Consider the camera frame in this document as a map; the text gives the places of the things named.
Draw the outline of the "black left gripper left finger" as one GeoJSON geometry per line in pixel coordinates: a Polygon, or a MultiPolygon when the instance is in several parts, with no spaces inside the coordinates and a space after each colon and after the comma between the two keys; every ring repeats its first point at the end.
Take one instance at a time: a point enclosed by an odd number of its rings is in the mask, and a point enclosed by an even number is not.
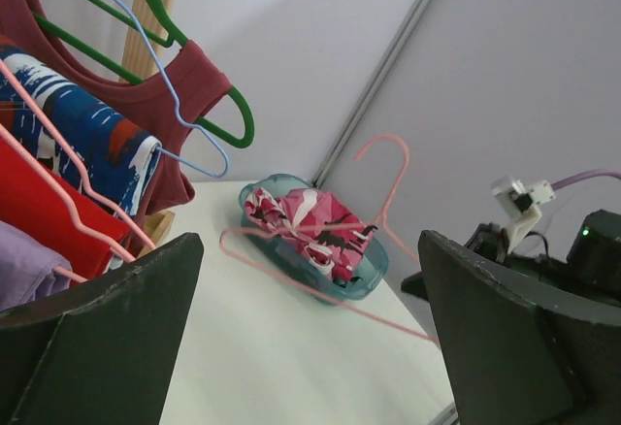
{"type": "Polygon", "coordinates": [[[203,258],[196,233],[1,313],[4,424],[159,422],[203,258]]]}

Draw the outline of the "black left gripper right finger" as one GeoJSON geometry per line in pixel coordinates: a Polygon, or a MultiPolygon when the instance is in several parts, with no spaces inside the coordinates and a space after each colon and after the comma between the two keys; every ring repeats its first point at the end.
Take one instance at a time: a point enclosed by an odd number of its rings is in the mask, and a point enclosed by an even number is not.
{"type": "Polygon", "coordinates": [[[461,423],[619,423],[619,308],[436,231],[420,234],[418,252],[461,423]]]}

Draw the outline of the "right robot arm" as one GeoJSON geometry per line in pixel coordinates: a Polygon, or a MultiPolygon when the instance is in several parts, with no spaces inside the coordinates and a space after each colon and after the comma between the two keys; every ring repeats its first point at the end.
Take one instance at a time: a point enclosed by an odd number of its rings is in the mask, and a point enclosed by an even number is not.
{"type": "Polygon", "coordinates": [[[620,305],[620,215],[599,210],[588,214],[565,261],[549,254],[547,238],[539,231],[544,253],[535,257],[509,253],[507,233],[495,223],[481,223],[465,248],[481,257],[572,294],[620,305]]]}

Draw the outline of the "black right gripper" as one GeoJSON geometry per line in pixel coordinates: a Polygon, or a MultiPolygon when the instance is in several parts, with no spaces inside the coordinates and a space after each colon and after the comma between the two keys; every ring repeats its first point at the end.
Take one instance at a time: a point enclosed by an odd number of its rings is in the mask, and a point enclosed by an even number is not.
{"type": "MultiPolygon", "coordinates": [[[[507,257],[507,232],[495,223],[479,223],[464,247],[488,260],[502,263],[507,257]]],[[[404,278],[401,291],[418,299],[427,299],[428,294],[422,273],[404,278]]]]}

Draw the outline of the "pink camouflage trousers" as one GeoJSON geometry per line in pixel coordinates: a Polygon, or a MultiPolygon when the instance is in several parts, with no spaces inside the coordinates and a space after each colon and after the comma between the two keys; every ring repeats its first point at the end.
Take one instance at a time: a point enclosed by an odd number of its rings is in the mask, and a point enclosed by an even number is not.
{"type": "Polygon", "coordinates": [[[259,187],[243,207],[252,223],[282,238],[336,285],[359,279],[354,272],[377,226],[360,220],[334,194],[302,187],[275,196],[259,187]]]}

